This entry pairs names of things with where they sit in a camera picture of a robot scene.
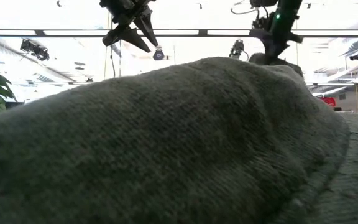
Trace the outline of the red box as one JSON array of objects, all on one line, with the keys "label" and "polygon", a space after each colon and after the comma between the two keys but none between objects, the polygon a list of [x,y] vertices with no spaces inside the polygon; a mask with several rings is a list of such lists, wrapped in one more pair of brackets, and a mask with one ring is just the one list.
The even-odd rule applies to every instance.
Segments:
[{"label": "red box", "polygon": [[333,108],[336,107],[336,100],[333,97],[320,97],[320,100]]}]

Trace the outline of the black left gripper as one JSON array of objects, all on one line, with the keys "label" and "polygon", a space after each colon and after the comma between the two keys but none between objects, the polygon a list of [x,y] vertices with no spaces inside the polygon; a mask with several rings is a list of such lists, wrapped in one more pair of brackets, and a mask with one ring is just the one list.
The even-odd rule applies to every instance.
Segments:
[{"label": "black left gripper", "polygon": [[[158,42],[151,23],[152,10],[149,8],[149,3],[152,1],[155,0],[100,0],[99,5],[109,11],[114,24],[126,22],[127,19],[131,20],[130,23],[134,22],[150,43],[157,47]],[[148,45],[137,33],[137,30],[131,29],[129,26],[117,26],[102,39],[105,46],[110,46],[120,40],[145,52],[150,52]]]}]

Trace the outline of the dark grey cloth garment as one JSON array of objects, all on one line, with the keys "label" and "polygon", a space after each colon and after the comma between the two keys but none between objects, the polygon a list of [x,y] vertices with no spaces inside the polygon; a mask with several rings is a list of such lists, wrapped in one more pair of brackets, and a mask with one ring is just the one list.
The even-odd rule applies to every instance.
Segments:
[{"label": "dark grey cloth garment", "polygon": [[358,114],[254,54],[0,112],[0,224],[358,224]]}]

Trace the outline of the black double ceiling spotlight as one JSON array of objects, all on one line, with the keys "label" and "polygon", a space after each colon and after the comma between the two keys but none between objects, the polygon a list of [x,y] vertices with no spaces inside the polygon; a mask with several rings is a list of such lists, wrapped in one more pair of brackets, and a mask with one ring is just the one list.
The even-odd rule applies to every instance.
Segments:
[{"label": "black double ceiling spotlight", "polygon": [[39,61],[45,61],[50,59],[48,48],[33,43],[29,39],[23,39],[20,49],[27,54],[31,54]]}]

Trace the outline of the round black ceiling spotlight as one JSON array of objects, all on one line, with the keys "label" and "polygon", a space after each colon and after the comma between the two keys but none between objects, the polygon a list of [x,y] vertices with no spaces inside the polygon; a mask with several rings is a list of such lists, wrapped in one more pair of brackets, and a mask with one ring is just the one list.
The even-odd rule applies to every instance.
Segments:
[{"label": "round black ceiling spotlight", "polygon": [[164,60],[165,54],[164,54],[162,48],[156,48],[152,58],[156,61]]}]

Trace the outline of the long horizontal frame bar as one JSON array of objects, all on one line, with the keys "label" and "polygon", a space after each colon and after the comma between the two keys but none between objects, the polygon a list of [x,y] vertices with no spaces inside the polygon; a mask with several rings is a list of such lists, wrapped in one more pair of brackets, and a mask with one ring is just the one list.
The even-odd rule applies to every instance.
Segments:
[{"label": "long horizontal frame bar", "polygon": [[[249,29],[155,29],[156,37],[248,37]],[[107,29],[0,29],[0,37],[103,37]],[[358,29],[294,29],[306,38],[358,38]]]}]

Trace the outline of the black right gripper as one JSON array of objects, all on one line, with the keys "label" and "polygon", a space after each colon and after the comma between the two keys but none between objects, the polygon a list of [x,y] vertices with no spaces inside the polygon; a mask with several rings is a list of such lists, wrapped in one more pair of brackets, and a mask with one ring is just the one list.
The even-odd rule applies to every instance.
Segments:
[{"label": "black right gripper", "polygon": [[299,44],[303,42],[302,36],[291,31],[297,19],[299,16],[296,12],[271,12],[267,17],[257,15],[252,22],[249,35],[263,43],[266,65],[273,64],[278,59],[288,47],[288,41]]}]

